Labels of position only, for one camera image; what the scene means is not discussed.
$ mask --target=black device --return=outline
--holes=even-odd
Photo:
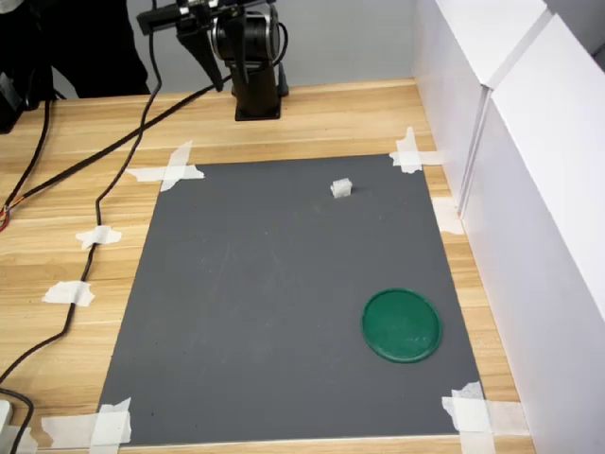
[[[217,91],[224,88],[215,55],[233,77],[237,121],[278,119],[288,95],[280,62],[275,0],[178,0],[137,16],[144,35],[175,27],[177,39],[204,69]]]

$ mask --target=black cable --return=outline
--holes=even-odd
[[[157,0],[152,0],[152,3],[153,3],[153,9],[156,9]],[[141,125],[139,126],[139,133],[138,133],[136,140],[134,141],[134,144],[132,144],[132,148],[130,149],[129,155],[126,157],[124,164],[122,165],[120,170],[117,172],[117,174],[115,175],[115,178],[113,178],[110,185],[107,186],[107,188],[96,199],[95,210],[96,210],[96,224],[97,225],[102,224],[102,222],[101,222],[101,202],[103,201],[103,199],[105,199],[105,196],[107,196],[109,194],[109,192],[113,189],[115,184],[118,182],[118,180],[122,177],[122,175],[126,171],[126,167],[128,167],[128,165],[130,164],[130,161],[132,160],[132,156],[134,155],[134,152],[139,147],[139,144],[141,143],[141,140],[143,139],[143,133],[145,132],[145,122],[147,120],[147,113],[149,112],[149,109],[151,108],[151,104],[153,103],[155,96],[157,96],[158,93],[160,93],[160,90],[162,89],[162,84],[163,84],[162,76],[160,75],[160,70],[158,69],[158,63],[155,61],[155,50],[153,48],[153,33],[149,33],[149,56],[151,58],[151,66],[153,67],[153,73],[155,74],[155,77],[157,78],[158,81],[157,81],[155,88],[153,89],[153,92],[151,93],[151,96],[149,97],[149,101],[147,102],[147,105],[143,109],[143,114],[141,115]]]
[[[280,53],[280,55],[277,58],[277,60],[273,63],[273,66],[277,66],[279,63],[282,62],[282,60],[285,57],[285,52],[287,51],[287,47],[288,47],[288,44],[289,44],[289,38],[288,38],[287,28],[281,22],[280,22],[279,26],[282,29],[283,33],[284,33],[284,45],[282,46],[282,52]],[[226,78],[223,79],[223,83],[227,83],[229,80],[231,80],[231,78],[232,78],[231,76],[227,76]],[[206,93],[208,93],[209,91],[211,91],[214,88],[215,88],[214,85],[209,85],[209,86],[207,86],[205,88],[202,88],[201,90],[198,90],[195,93],[193,93],[193,94],[185,97],[184,99],[182,99],[181,101],[179,101],[175,105],[173,105],[172,107],[168,108],[166,111],[160,113],[155,118],[149,120],[144,125],[144,131],[148,130],[149,128],[154,127],[155,125],[157,125],[158,123],[160,123],[162,120],[168,118],[174,112],[180,110],[181,108],[183,108],[187,104],[190,104],[191,102],[193,102],[196,99],[198,99],[199,97],[205,95]],[[116,151],[118,148],[122,147],[128,141],[130,141],[131,139],[133,139],[137,135],[137,133],[139,132],[139,130],[140,130],[140,128],[137,128],[136,130],[129,132],[127,135],[125,135],[124,137],[122,137],[120,140],[114,142],[113,144],[109,145],[108,147],[102,149],[101,151],[98,151],[97,153],[93,154],[92,156],[89,156],[88,158],[80,161],[79,163],[74,164],[73,166],[66,168],[63,172],[61,172],[58,175],[55,175],[50,180],[47,180],[46,182],[44,182],[42,184],[39,184],[36,187],[31,188],[29,191],[25,192],[25,194],[23,195],[24,199],[27,199],[27,198],[29,198],[29,197],[31,197],[31,196],[33,196],[33,195],[35,195],[35,194],[37,194],[37,193],[45,190],[47,187],[50,187],[50,186],[52,186],[52,185],[54,185],[56,183],[60,183],[61,181],[65,180],[68,177],[71,177],[72,175],[74,175],[75,173],[79,172],[83,168],[89,166],[90,164],[93,164],[96,161],[98,161],[99,159],[104,158],[105,156],[107,156],[111,152]]]
[[[10,206],[14,198],[17,196],[19,189],[21,189],[21,186],[23,186],[23,184],[26,182],[27,177],[29,177],[29,174],[34,169],[34,167],[38,163],[38,160],[40,159],[40,155],[42,154],[42,149],[44,146],[44,141],[46,140],[46,135],[48,134],[48,125],[50,124],[51,102],[52,101],[47,99],[44,103],[44,123],[42,126],[42,133],[40,134],[40,139],[38,140],[38,145],[36,146],[34,155],[31,157],[31,161],[29,161],[29,165],[27,166],[26,171],[23,172],[23,175],[21,176],[19,182],[15,185],[14,189],[10,193],[9,197],[7,198],[7,201],[4,202],[5,207]]]
[[[57,95],[57,97],[58,97],[59,99],[67,99],[67,98],[65,97],[65,95],[64,95],[63,93],[61,93],[59,90],[57,90],[56,88],[54,88],[53,90],[55,91],[55,95]]]
[[[156,8],[156,1],[157,0],[152,0],[154,8]],[[281,23],[280,23],[280,26],[282,27],[282,30],[284,31],[284,34],[285,34],[284,48],[282,50],[282,53],[278,57],[278,59],[275,61],[274,66],[277,66],[282,61],[282,59],[284,58],[285,52],[287,50],[287,44],[288,44],[287,29]],[[156,95],[158,95],[158,93],[160,92],[160,89],[162,88],[162,77],[160,75],[160,71],[159,71],[157,63],[155,61],[155,51],[154,51],[154,47],[153,47],[153,33],[149,34],[149,56],[151,57],[151,65],[153,67],[153,71],[155,73],[156,79],[158,80],[158,83],[157,83],[155,89],[153,90],[151,96],[149,97],[149,100],[148,100],[148,102],[147,102],[147,104],[146,104],[146,106],[145,106],[145,108],[143,110],[143,114],[141,116],[141,124],[140,124],[140,126],[139,126],[139,128],[137,130],[137,133],[138,133],[137,139],[134,142],[134,144],[132,145],[132,148],[130,149],[129,155],[127,156],[124,164],[120,167],[119,171],[117,172],[117,174],[113,178],[113,180],[110,183],[110,185],[96,199],[95,209],[96,209],[96,222],[97,222],[98,225],[101,225],[100,203],[105,198],[105,196],[107,196],[107,194],[113,189],[113,187],[117,184],[117,182],[119,181],[120,177],[124,174],[124,171],[128,167],[128,164],[129,164],[130,160],[132,159],[132,156],[134,155],[134,152],[136,151],[137,147],[141,143],[141,140],[143,139],[143,134],[144,134],[145,130],[149,128],[149,127],[146,128],[147,123],[145,121],[146,117],[147,117],[147,113],[149,112],[149,109],[151,107],[151,104],[153,103],[153,100],[155,99]],[[228,81],[230,78],[231,77],[226,77],[224,80]],[[210,91],[212,88],[214,88],[214,85],[206,87],[206,88],[204,88],[203,90],[200,90],[197,93],[200,93],[199,96],[201,96],[204,93],[207,93],[208,91]],[[91,250],[88,252],[88,258],[86,260],[86,265],[85,265],[84,271],[82,272],[82,275],[80,277],[80,281],[81,282],[86,282],[86,280],[88,278],[88,274],[89,274],[90,268],[91,268],[91,266],[93,264],[93,258],[95,256],[95,251],[96,251],[97,246],[98,246],[98,243],[93,243],[93,245],[91,247]],[[51,336],[50,338],[48,338],[46,340],[43,340],[42,342],[34,345],[29,350],[27,350],[26,352],[24,352],[21,356],[19,356],[15,361],[13,361],[13,363],[7,368],[7,370],[2,375],[0,375],[0,384],[2,384],[7,379],[7,377],[12,373],[12,371],[14,371],[19,366],[19,364],[21,364],[27,357],[29,357],[33,353],[37,352],[41,348],[45,347],[49,343],[52,343],[52,342],[54,342],[54,341],[62,338],[63,336],[65,336],[69,332],[69,328],[71,327],[72,321],[74,319],[74,313],[75,312],[76,312],[76,303],[72,302],[69,305],[69,309],[67,311],[67,316],[65,318],[65,323],[63,325],[63,329],[59,333],[57,333],[56,335]],[[3,393],[3,394],[6,394],[6,395],[10,395],[12,397],[15,397],[15,398],[21,400],[22,402],[24,402],[27,405],[26,419],[24,420],[23,424],[19,427],[19,431],[17,432],[15,440],[13,441],[13,444],[12,444],[12,448],[10,450],[10,454],[16,454],[17,449],[19,447],[19,444],[21,443],[21,439],[23,437],[23,434],[25,433],[25,430],[26,430],[27,426],[29,425],[29,422],[31,421],[31,418],[32,418],[32,415],[33,415],[33,412],[34,412],[34,404],[26,396],[21,395],[19,393],[11,391],[11,390],[6,390],[6,389],[0,388],[0,393]]]

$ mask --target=white foam board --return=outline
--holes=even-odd
[[[605,316],[605,73],[557,16],[493,101]]]
[[[543,0],[437,3],[479,82],[491,88],[494,74],[547,11]]]
[[[418,3],[415,76],[452,196],[458,201],[486,89],[434,0]]]
[[[539,453],[604,452],[604,117],[605,75],[556,17],[493,92],[464,213]]]

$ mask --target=gray wall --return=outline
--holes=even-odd
[[[170,3],[160,0],[160,5]],[[290,36],[285,70],[290,85],[316,85],[412,77],[416,0],[279,0],[280,20]],[[136,15],[150,9],[150,0],[128,0],[139,55],[155,84],[147,38]],[[174,30],[156,35],[155,53],[164,79],[164,93],[192,92],[208,79],[178,43]],[[57,75],[57,88],[75,96]]]
[[[605,43],[605,0],[545,0],[592,54]],[[605,70],[605,51],[596,56]]]

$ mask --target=green circular disk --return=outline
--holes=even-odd
[[[435,307],[405,288],[372,296],[363,311],[361,328],[370,348],[393,362],[425,359],[441,340],[441,320]]]

